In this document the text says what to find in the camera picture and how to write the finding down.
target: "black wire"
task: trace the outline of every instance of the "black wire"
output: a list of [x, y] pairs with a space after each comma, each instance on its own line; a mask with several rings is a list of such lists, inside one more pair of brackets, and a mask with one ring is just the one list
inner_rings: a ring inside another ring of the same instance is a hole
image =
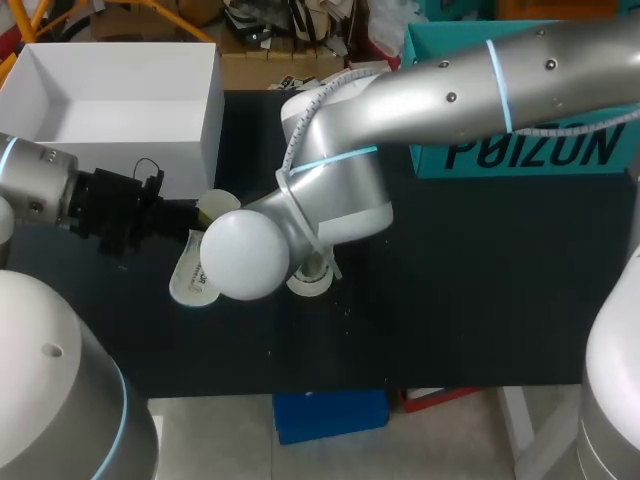
[[138, 160], [138, 161], [136, 162], [135, 166], [133, 167], [133, 176], [132, 176], [132, 178], [133, 178], [134, 180], [135, 180], [135, 178], [136, 178], [136, 171], [138, 170], [138, 165], [140, 165], [140, 163], [142, 163], [142, 162], [143, 162], [143, 161], [145, 161], [145, 160], [146, 160], [146, 161], [148, 161], [148, 162], [153, 163], [153, 164], [156, 166], [156, 168], [158, 169], [158, 173], [160, 173], [160, 165], [158, 165], [156, 162], [154, 162], [154, 161], [153, 161], [153, 160], [151, 160], [150, 158], [142, 157], [140, 160]]

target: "screw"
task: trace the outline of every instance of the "screw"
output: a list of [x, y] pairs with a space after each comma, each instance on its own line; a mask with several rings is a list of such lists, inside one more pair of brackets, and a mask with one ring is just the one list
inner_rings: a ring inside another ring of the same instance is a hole
[[29, 210], [31, 210], [33, 213], [40, 213], [42, 212], [42, 210], [44, 210], [44, 206], [39, 202], [31, 202], [29, 204]]

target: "blue box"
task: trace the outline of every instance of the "blue box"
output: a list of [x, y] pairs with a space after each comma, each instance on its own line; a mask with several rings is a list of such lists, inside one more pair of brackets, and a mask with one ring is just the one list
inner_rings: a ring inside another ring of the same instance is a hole
[[[409, 25], [402, 68], [411, 68], [415, 61], [451, 55], [490, 38], [499, 38], [541, 23], [544, 22], [438, 22]], [[538, 127], [590, 125], [636, 108], [609, 108]], [[419, 178], [620, 173], [633, 161], [639, 138], [640, 124], [631, 122], [579, 137], [545, 139], [499, 135], [450, 147], [412, 145], [410, 151]]]
[[384, 427], [389, 404], [382, 390], [274, 394], [281, 445]]

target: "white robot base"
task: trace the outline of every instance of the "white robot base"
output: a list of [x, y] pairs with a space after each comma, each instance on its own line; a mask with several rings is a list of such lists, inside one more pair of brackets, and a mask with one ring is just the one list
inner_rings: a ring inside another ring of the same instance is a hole
[[0, 271], [0, 478], [151, 480], [149, 411], [69, 304]]

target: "white cable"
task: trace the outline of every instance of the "white cable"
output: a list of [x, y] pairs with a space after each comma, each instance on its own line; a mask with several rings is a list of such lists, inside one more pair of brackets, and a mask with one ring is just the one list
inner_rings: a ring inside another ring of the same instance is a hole
[[311, 100], [309, 106], [305, 110], [300, 120], [294, 128], [293, 133], [291, 134], [291, 138], [289, 139], [289, 144], [287, 145], [287, 151], [284, 154], [284, 160], [282, 162], [282, 170], [285, 173], [289, 173], [291, 170], [291, 165], [293, 164], [293, 160], [298, 153], [298, 148], [302, 139], [304, 138], [304, 134], [306, 133], [307, 127], [309, 123], [313, 119], [313, 116], [320, 109], [324, 101], [339, 87], [346, 85], [347, 83], [353, 82], [354, 80], [358, 80], [360, 78], [370, 77], [372, 75], [379, 74], [378, 70], [373, 68], [361, 68], [358, 70], [351, 70], [349, 72], [345, 72], [339, 77], [334, 78], [329, 83], [327, 83], [324, 87], [319, 87], [320, 90], [316, 94], [316, 96]]
[[577, 137], [578, 135], [585, 135], [587, 133], [597, 132], [598, 130], [604, 130], [609, 127], [614, 127], [621, 123], [631, 122], [640, 118], [640, 109], [618, 117], [603, 120], [602, 122], [594, 123], [593, 125], [584, 125], [582, 127], [573, 128], [523, 128], [516, 130], [516, 135], [524, 135], [530, 137]]

